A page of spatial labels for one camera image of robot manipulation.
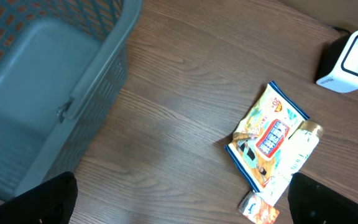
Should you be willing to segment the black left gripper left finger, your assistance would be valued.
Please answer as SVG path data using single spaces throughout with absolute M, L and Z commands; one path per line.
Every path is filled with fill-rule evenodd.
M 64 172 L 0 205 L 0 224 L 67 224 L 77 196 L 74 173 Z

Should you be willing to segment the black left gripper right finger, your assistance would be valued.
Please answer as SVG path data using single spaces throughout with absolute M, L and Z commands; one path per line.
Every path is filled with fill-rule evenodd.
M 297 172 L 288 188 L 294 224 L 358 224 L 358 203 Z

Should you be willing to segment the small orange box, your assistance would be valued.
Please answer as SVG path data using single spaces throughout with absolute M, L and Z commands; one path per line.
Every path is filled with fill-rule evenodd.
M 255 224 L 274 224 L 280 212 L 249 191 L 239 204 L 239 212 Z

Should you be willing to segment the white floral tube gold cap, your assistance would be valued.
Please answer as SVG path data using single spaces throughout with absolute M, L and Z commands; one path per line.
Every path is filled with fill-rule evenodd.
M 281 149 L 280 159 L 273 179 L 267 186 L 257 193 L 266 203 L 274 206 L 291 182 L 293 174 L 297 173 L 309 158 L 324 129 L 313 121 L 304 121 L 289 137 Z

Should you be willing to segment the yellow snack bag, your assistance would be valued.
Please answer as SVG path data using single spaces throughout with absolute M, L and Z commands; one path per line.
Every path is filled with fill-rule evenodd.
M 251 189 L 261 192 L 273 180 L 283 145 L 309 116 L 271 81 L 224 148 Z

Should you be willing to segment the white barcode scanner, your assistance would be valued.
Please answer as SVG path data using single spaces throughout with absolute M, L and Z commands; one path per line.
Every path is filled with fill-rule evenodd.
M 327 48 L 316 84 L 338 93 L 358 90 L 358 30 L 338 38 Z

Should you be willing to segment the grey plastic shopping basket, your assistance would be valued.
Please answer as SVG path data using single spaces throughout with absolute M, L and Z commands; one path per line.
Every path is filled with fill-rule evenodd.
M 0 205 L 74 171 L 123 88 L 141 0 L 0 0 Z

